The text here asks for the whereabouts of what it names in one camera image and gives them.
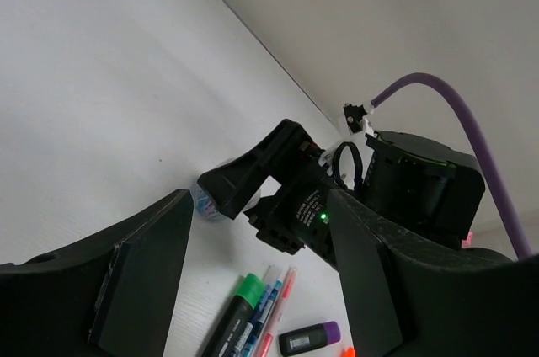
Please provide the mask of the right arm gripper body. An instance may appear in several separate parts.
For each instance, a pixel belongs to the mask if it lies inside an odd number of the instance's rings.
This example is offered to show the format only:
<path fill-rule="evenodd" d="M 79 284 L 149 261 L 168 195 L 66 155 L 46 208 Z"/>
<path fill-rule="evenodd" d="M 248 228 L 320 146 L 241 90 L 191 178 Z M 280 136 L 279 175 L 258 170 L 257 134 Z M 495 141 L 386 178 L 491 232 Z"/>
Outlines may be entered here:
<path fill-rule="evenodd" d="M 273 175 L 280 188 L 246 212 L 256 238 L 291 255 L 307 247 L 336 269 L 328 196 L 342 189 L 358 199 L 371 156 L 365 137 L 344 138 L 328 150 L 304 141 L 286 151 Z"/>

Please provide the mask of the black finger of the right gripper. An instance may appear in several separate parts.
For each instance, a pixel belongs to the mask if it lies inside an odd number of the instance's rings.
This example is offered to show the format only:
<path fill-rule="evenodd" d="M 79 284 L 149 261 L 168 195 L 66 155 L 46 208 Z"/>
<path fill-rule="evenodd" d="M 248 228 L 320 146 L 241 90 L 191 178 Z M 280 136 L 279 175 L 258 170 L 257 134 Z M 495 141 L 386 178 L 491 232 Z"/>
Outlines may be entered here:
<path fill-rule="evenodd" d="M 282 120 L 261 142 L 240 157 L 198 177 L 197 184 L 224 216 L 234 219 L 271 177 L 291 180 L 314 148 L 314 140 L 297 122 Z"/>

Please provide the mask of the clear blue pen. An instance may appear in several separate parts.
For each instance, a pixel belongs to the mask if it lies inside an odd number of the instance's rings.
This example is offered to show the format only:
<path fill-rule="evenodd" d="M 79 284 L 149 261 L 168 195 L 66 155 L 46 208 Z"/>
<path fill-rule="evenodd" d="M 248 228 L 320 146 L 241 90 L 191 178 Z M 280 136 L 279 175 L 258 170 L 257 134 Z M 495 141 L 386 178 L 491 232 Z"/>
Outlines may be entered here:
<path fill-rule="evenodd" d="M 281 275 L 282 268 L 278 265 L 271 265 L 266 271 L 263 277 L 264 289 L 262 295 L 231 356 L 250 356 L 253 353 L 262 328 L 282 286 Z"/>

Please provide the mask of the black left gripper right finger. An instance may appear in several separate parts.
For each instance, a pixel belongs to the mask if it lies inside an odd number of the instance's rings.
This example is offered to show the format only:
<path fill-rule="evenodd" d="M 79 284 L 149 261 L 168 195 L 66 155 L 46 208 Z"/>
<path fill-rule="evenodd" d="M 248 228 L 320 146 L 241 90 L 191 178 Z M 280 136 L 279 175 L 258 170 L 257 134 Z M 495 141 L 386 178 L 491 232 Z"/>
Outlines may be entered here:
<path fill-rule="evenodd" d="M 357 355 L 537 355 L 537 257 L 443 247 L 338 189 L 328 208 Z"/>

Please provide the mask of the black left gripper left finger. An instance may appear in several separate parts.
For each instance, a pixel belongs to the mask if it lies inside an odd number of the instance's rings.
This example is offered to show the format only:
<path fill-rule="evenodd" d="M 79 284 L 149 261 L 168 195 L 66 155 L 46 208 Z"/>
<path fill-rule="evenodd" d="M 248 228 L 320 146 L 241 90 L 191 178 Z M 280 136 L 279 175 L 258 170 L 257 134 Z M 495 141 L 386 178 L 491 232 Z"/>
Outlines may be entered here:
<path fill-rule="evenodd" d="M 193 209 L 177 189 L 89 237 L 3 264 L 2 355 L 162 355 Z"/>

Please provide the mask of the teal blue pen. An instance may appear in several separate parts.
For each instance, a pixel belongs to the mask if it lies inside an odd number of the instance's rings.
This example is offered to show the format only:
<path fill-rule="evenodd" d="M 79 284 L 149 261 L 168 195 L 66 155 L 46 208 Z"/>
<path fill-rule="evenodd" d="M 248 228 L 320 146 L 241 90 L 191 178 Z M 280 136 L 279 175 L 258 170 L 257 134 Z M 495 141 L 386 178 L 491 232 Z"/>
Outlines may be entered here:
<path fill-rule="evenodd" d="M 276 280 L 271 292 L 264 298 L 262 306 L 259 308 L 259 312 L 256 312 L 253 327 L 251 328 L 247 341 L 243 346 L 240 354 L 241 356 L 250 356 L 253 353 L 262 329 L 264 328 L 275 300 L 280 292 L 281 286 L 282 281 Z"/>

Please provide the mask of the green cap highlighter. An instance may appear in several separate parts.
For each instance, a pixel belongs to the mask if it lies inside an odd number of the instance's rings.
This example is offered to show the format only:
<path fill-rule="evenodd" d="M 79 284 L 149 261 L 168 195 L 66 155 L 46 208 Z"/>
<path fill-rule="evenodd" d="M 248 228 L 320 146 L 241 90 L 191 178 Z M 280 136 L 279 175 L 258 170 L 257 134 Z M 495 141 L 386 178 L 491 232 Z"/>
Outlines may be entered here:
<path fill-rule="evenodd" d="M 264 282 L 256 274 L 247 274 L 243 278 L 214 325 L 201 356 L 223 357 L 233 351 L 263 291 Z"/>

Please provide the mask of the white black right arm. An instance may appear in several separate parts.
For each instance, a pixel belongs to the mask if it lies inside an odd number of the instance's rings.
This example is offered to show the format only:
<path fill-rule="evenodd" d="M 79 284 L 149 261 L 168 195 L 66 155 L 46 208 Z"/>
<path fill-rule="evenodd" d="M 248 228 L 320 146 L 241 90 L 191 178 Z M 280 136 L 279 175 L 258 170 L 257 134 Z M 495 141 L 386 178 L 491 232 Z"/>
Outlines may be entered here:
<path fill-rule="evenodd" d="M 198 183 L 262 242 L 339 273 L 359 356 L 537 355 L 537 257 L 462 245 L 485 191 L 477 159 L 394 131 L 366 145 L 368 163 L 349 140 L 325 153 L 283 120 Z"/>

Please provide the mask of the purple cap highlighter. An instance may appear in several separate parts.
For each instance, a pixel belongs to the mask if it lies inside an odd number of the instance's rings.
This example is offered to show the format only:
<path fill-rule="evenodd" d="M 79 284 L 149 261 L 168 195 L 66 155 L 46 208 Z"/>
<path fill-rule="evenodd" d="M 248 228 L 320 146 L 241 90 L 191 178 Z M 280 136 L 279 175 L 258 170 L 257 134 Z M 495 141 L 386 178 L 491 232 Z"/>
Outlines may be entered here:
<path fill-rule="evenodd" d="M 341 340 L 340 327 L 335 321 L 321 322 L 304 328 L 298 328 L 278 337 L 280 354 L 296 356 L 326 346 L 336 344 Z"/>

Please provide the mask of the orange cap highlighter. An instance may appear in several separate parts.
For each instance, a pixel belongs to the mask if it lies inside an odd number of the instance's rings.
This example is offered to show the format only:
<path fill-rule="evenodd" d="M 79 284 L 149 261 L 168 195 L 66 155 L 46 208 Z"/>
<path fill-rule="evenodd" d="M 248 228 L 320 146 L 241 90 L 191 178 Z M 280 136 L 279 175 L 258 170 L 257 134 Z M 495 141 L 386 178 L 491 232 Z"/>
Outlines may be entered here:
<path fill-rule="evenodd" d="M 339 357 L 355 357 L 355 348 L 353 346 L 341 350 Z"/>

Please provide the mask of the pink red pen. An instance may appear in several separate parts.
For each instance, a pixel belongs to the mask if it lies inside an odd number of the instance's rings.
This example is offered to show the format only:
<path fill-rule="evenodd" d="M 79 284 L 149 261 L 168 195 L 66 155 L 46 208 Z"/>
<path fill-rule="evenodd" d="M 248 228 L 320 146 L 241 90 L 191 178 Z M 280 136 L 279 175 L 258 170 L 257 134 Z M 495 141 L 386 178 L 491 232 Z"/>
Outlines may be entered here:
<path fill-rule="evenodd" d="M 259 341 L 259 346 L 255 350 L 256 357 L 266 357 L 270 351 L 271 344 L 276 338 L 277 328 L 290 299 L 291 290 L 295 283 L 297 268 L 291 266 L 285 276 L 284 284 L 275 303 L 273 311 L 267 321 L 263 335 Z"/>

